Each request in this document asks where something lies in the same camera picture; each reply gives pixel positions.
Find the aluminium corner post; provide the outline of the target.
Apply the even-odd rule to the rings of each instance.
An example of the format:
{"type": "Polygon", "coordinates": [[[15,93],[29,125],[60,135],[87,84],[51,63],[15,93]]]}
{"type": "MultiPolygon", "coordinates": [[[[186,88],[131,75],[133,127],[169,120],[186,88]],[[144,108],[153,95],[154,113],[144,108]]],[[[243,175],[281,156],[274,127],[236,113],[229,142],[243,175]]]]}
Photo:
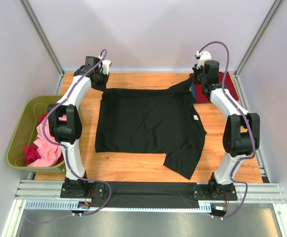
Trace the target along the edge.
{"type": "Polygon", "coordinates": [[[33,7],[31,6],[30,2],[28,0],[20,0],[19,1],[27,14],[27,17],[29,18],[34,30],[36,31],[40,41],[42,42],[49,58],[51,59],[52,63],[54,64],[55,68],[57,69],[58,73],[60,75],[64,75],[64,69],[62,68],[49,40],[47,39],[47,36],[38,20],[37,15],[35,14],[35,11],[33,7]]]}
{"type": "Polygon", "coordinates": [[[255,49],[257,48],[258,44],[260,43],[262,37],[264,36],[265,32],[267,31],[269,25],[271,24],[273,18],[275,17],[277,11],[279,10],[280,6],[282,5],[283,0],[274,0],[269,8],[266,16],[264,17],[262,23],[260,24],[256,34],[254,35],[249,47],[247,48],[244,56],[242,57],[237,69],[234,72],[235,77],[239,77],[242,71],[244,70],[246,64],[248,63],[250,57],[254,53],[255,49]]]}

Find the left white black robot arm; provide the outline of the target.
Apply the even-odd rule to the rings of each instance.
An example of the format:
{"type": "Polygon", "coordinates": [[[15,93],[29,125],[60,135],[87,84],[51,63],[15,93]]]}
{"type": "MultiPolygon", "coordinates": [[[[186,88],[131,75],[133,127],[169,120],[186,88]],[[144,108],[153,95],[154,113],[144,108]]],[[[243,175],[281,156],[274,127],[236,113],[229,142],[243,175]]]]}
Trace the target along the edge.
{"type": "Polygon", "coordinates": [[[87,180],[86,170],[80,153],[82,121],[79,115],[80,104],[91,88],[106,88],[111,61],[105,56],[88,56],[85,64],[78,68],[68,90],[55,104],[49,104],[47,119],[53,144],[60,146],[66,177],[62,184],[62,198],[84,198],[90,193],[91,182],[87,180]]]}

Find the olive green plastic bin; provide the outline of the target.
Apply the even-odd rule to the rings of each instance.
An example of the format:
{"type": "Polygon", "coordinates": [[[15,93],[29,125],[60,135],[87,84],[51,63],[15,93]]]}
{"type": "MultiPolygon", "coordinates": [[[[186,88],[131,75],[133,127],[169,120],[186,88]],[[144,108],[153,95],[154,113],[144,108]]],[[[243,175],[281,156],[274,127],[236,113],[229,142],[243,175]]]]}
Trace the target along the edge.
{"type": "Polygon", "coordinates": [[[33,145],[38,137],[37,126],[40,124],[40,117],[47,114],[49,104],[54,104],[61,98],[62,95],[37,96],[29,100],[24,106],[6,153],[6,161],[10,167],[33,173],[65,171],[63,158],[49,167],[27,166],[24,159],[25,147],[33,145]]]}

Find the left aluminium corner post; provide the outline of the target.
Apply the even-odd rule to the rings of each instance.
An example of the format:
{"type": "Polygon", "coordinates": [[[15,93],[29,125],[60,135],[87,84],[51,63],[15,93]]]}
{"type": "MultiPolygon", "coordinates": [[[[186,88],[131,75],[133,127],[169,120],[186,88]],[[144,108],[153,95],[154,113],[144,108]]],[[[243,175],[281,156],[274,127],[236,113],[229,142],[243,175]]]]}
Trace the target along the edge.
{"type": "Polygon", "coordinates": [[[47,39],[47,36],[38,20],[37,15],[35,14],[35,11],[33,7],[31,6],[30,2],[28,0],[20,0],[19,1],[27,14],[27,17],[29,18],[34,30],[36,31],[40,41],[42,42],[49,58],[51,59],[52,63],[54,64],[55,68],[57,69],[58,73],[60,75],[64,75],[64,69],[62,68],[49,40],[47,39]]]}

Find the black t shirt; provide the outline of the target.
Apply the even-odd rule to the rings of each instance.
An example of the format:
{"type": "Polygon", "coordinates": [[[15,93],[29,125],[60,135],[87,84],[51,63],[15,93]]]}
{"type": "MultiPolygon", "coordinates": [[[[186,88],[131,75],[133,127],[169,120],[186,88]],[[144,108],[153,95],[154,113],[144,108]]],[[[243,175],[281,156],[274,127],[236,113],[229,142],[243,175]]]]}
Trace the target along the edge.
{"type": "Polygon", "coordinates": [[[168,89],[103,92],[96,152],[165,154],[164,166],[191,179],[201,158],[206,131],[187,79],[168,89]]]}

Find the folded blue shirt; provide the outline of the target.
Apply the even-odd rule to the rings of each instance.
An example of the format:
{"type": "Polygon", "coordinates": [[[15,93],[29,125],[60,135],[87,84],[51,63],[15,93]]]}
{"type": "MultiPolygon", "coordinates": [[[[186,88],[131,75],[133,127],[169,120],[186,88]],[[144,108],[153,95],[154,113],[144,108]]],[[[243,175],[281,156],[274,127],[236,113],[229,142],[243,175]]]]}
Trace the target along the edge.
{"type": "Polygon", "coordinates": [[[195,94],[194,84],[191,84],[191,86],[190,86],[190,91],[191,91],[191,93],[192,93],[192,95],[193,95],[193,97],[194,97],[194,99],[195,99],[195,102],[196,102],[197,100],[196,100],[196,94],[195,94]]]}

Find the right aluminium corner post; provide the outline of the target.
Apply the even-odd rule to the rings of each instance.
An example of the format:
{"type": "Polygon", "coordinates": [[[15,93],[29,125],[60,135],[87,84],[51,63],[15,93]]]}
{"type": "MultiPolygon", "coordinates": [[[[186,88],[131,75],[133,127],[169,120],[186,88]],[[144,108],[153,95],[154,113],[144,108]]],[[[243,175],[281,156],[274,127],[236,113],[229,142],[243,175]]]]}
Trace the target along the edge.
{"type": "Polygon", "coordinates": [[[258,44],[260,43],[262,37],[264,36],[265,32],[267,31],[269,25],[271,24],[273,18],[275,17],[277,11],[279,10],[280,6],[282,5],[283,0],[274,0],[269,8],[266,16],[264,17],[262,23],[260,24],[256,34],[254,35],[249,47],[247,48],[244,56],[242,57],[237,69],[234,72],[235,77],[239,77],[242,71],[244,70],[246,64],[248,63],[250,57],[254,53],[255,49],[257,48],[258,44]]]}

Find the magenta shirt in bin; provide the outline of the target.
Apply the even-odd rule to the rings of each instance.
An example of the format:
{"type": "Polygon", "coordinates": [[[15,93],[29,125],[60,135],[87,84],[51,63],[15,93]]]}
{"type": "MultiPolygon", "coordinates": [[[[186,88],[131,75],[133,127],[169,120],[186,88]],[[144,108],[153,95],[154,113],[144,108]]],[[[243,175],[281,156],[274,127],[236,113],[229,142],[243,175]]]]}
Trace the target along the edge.
{"type": "Polygon", "coordinates": [[[46,115],[39,118],[37,126],[37,138],[30,146],[24,147],[24,161],[26,166],[30,167],[48,167],[48,141],[45,139],[42,132],[42,122],[46,115]]]}

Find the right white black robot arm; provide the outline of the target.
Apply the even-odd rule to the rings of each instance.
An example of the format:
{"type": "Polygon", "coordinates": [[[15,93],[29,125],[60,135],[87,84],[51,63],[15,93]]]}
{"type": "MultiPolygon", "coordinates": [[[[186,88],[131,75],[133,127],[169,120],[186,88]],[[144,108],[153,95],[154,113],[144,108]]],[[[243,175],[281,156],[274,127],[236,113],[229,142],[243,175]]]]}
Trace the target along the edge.
{"type": "Polygon", "coordinates": [[[202,87],[203,95],[227,120],[222,139],[225,150],[223,159],[208,184],[196,186],[195,195],[201,199],[236,200],[234,176],[243,161],[251,158],[259,146],[260,117],[240,106],[219,82],[219,62],[201,57],[198,60],[193,67],[194,84],[202,87]]]}

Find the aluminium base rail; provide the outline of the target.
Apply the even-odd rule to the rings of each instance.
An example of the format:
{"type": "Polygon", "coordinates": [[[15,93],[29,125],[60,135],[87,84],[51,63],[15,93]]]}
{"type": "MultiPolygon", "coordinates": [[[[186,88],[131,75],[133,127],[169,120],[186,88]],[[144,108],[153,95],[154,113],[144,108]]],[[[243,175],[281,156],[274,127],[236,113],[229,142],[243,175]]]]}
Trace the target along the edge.
{"type": "Polygon", "coordinates": [[[215,209],[231,209],[235,204],[283,204],[285,202],[279,184],[253,183],[247,186],[235,184],[224,194],[209,195],[203,184],[196,183],[148,183],[111,182],[95,184],[85,196],[61,197],[64,192],[61,181],[22,180],[15,199],[23,200],[25,209],[135,212],[202,212],[215,209]]]}

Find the pink shirt in bin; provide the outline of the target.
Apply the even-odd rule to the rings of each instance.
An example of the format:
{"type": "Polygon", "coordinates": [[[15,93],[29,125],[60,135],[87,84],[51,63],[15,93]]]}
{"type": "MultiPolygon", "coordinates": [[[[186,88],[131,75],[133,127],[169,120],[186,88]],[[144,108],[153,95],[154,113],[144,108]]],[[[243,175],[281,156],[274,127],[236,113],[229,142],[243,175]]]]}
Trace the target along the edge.
{"type": "Polygon", "coordinates": [[[25,165],[29,167],[51,167],[64,160],[61,148],[46,140],[42,132],[43,120],[46,117],[42,115],[39,118],[39,124],[36,128],[37,137],[32,145],[24,148],[25,165]]]}

